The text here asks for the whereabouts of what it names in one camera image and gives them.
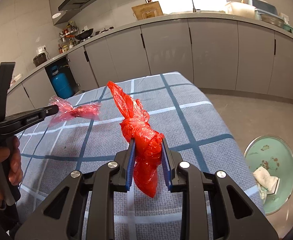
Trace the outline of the person left hand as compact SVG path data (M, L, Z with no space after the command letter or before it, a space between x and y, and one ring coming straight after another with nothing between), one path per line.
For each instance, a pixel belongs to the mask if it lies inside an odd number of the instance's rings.
M10 171L8 174L8 179L13 186L19 185L23 177L19 146L20 141L16 136L14 136L12 139L12 148L0 146L0 163L2 163L7 158L10 158ZM4 195L0 189L0 209L4 209L4 206Z

